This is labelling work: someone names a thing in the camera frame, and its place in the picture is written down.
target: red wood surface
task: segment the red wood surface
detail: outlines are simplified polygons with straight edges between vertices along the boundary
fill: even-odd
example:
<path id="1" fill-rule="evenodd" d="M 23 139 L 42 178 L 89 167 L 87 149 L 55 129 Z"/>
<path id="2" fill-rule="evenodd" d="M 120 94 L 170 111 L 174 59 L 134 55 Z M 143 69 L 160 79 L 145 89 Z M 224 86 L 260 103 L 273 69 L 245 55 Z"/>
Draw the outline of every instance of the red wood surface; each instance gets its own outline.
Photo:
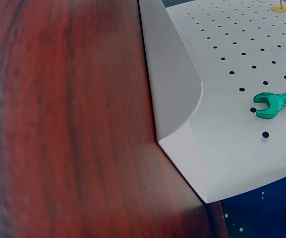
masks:
<path id="1" fill-rule="evenodd" d="M 0 237 L 211 237 L 155 142 L 136 0 L 0 0 Z"/>

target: open-end wrench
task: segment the open-end wrench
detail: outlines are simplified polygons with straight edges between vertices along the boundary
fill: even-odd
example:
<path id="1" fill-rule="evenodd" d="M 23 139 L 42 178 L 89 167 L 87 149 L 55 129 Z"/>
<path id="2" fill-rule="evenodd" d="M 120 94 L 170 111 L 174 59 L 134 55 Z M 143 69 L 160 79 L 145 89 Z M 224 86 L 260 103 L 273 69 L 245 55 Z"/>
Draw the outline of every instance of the open-end wrench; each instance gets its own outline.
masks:
<path id="1" fill-rule="evenodd" d="M 266 103 L 267 109 L 257 110 L 256 116 L 263 119 L 272 119 L 286 106 L 286 92 L 281 94 L 275 93 L 259 93 L 254 99 L 254 103 Z"/>

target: curved white edge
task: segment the curved white edge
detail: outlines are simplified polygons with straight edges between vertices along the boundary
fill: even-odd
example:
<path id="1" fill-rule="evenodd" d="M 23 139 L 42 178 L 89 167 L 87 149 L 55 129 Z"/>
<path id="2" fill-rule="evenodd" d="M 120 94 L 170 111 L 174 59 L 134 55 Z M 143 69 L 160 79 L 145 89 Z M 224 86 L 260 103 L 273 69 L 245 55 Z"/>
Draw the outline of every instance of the curved white edge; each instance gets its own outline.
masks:
<path id="1" fill-rule="evenodd" d="M 211 202 L 207 194 L 208 167 L 197 150 L 190 123 L 187 121 L 174 133 L 161 139 L 159 144 L 201 199 L 205 203 Z"/>
<path id="2" fill-rule="evenodd" d="M 157 139 L 195 112 L 202 81 L 161 0 L 139 0 Z"/>

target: white platform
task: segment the white platform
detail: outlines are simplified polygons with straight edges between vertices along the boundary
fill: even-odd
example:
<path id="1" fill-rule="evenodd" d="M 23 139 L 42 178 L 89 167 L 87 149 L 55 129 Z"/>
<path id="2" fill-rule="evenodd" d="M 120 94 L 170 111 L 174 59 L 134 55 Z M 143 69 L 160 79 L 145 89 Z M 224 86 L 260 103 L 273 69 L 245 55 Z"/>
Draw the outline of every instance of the white platform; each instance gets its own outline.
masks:
<path id="1" fill-rule="evenodd" d="M 186 114 L 178 129 L 159 140 L 205 202 L 286 176 L 286 108 L 272 120 L 260 119 L 250 111 L 263 107 L 253 103 L 254 95 L 286 91 L 286 13 L 270 10 L 277 4 L 279 1 L 196 0 L 167 8 L 197 69 L 192 74 L 196 81 L 201 78 L 203 96 L 201 99 L 196 91 L 198 100 L 193 105 L 197 110 Z M 142 19 L 146 38 L 143 15 Z M 147 50 L 147 60 L 152 58 Z M 157 81 L 152 72 L 150 80 Z M 176 80 L 183 82 L 184 78 L 181 75 Z M 151 86 L 154 102 L 157 89 L 152 82 Z M 263 138 L 264 131 L 269 138 Z"/>

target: pegboard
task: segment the pegboard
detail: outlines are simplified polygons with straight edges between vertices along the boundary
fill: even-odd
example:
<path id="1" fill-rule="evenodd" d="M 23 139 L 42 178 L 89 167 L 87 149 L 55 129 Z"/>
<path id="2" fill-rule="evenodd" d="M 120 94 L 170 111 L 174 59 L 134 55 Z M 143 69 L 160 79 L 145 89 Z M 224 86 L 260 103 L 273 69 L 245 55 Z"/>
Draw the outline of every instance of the pegboard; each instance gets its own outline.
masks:
<path id="1" fill-rule="evenodd" d="M 190 118 L 211 200 L 286 176 L 286 108 L 256 117 L 254 95 L 286 92 L 286 12 L 279 1 L 196 0 L 167 8 L 203 81 Z"/>

